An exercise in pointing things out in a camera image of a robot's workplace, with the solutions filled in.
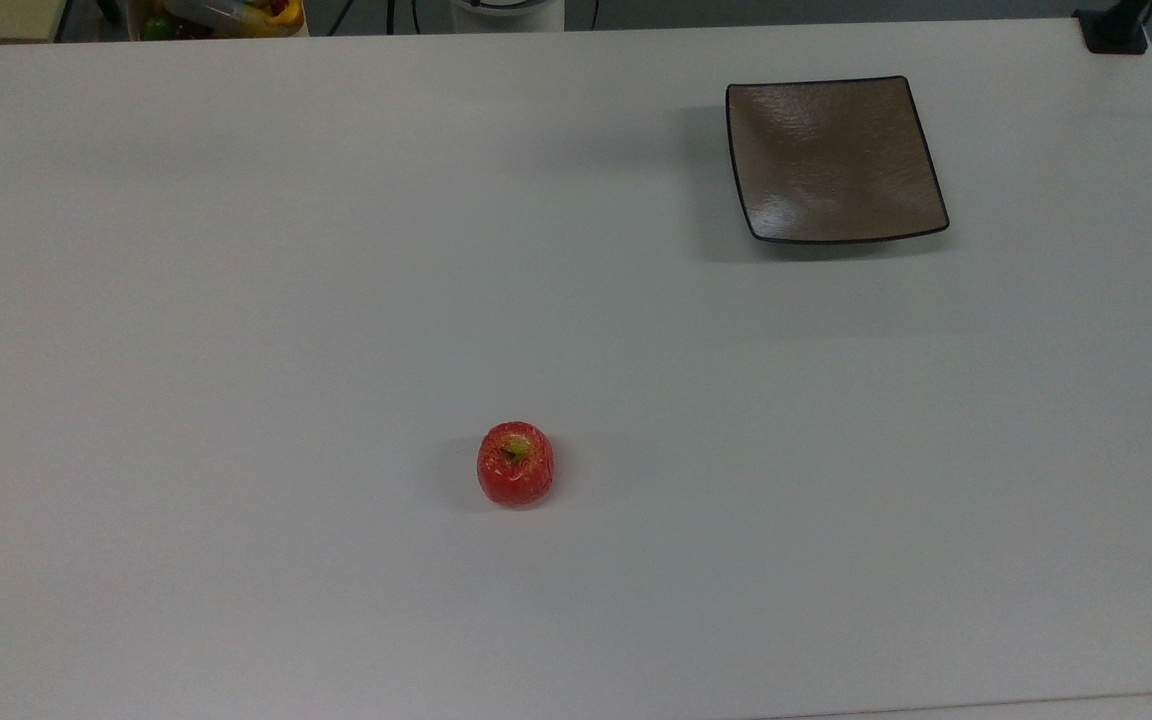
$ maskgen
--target brown plate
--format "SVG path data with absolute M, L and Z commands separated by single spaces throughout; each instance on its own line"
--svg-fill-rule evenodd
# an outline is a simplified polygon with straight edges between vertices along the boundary
M 904 77 L 727 86 L 749 229 L 771 242 L 877 242 L 950 227 Z

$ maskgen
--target white table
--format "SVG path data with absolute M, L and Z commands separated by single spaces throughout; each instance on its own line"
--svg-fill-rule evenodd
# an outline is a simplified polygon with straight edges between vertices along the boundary
M 950 230 L 750 238 L 723 86 L 885 74 Z M 559 486 L 498 511 L 473 455 L 516 418 Z M 0 50 L 0 717 L 1138 692 L 1152 54 L 1073 20 Z

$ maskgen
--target white container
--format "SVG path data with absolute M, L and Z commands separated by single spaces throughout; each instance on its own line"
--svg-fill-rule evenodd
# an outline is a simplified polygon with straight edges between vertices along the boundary
M 564 0 L 452 0 L 456 32 L 562 32 Z
M 162 8 L 229 37 L 288 37 L 296 28 L 270 26 L 268 17 L 242 0 L 162 0 Z

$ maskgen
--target black cable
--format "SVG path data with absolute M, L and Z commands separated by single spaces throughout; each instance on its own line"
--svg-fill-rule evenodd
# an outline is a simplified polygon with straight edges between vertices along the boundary
M 106 22 L 109 24 L 118 24 L 123 22 L 123 13 L 118 8 L 118 3 L 114 0 L 96 0 L 97 8 L 100 8 L 100 13 L 105 15 Z
M 56 23 L 56 37 L 52 41 L 60 41 L 65 37 L 65 24 L 69 23 L 69 8 L 73 5 L 74 0 L 65 0 L 65 8 L 60 9 L 60 22 Z
M 394 33 L 394 3 L 396 0 L 389 0 L 388 5 L 385 5 L 385 35 Z M 340 28 L 340 20 L 343 20 L 349 13 L 349 8 L 353 8 L 353 0 L 344 0 L 344 8 L 340 8 L 340 14 L 338 15 L 338 22 L 332 23 L 332 29 L 328 31 L 328 36 L 335 35 L 335 31 Z

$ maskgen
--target apple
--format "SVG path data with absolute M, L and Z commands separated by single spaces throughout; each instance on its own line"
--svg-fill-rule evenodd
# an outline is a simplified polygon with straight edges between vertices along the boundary
M 523 420 L 500 423 L 479 446 L 479 484 L 502 507 L 526 507 L 550 493 L 554 448 L 540 429 Z

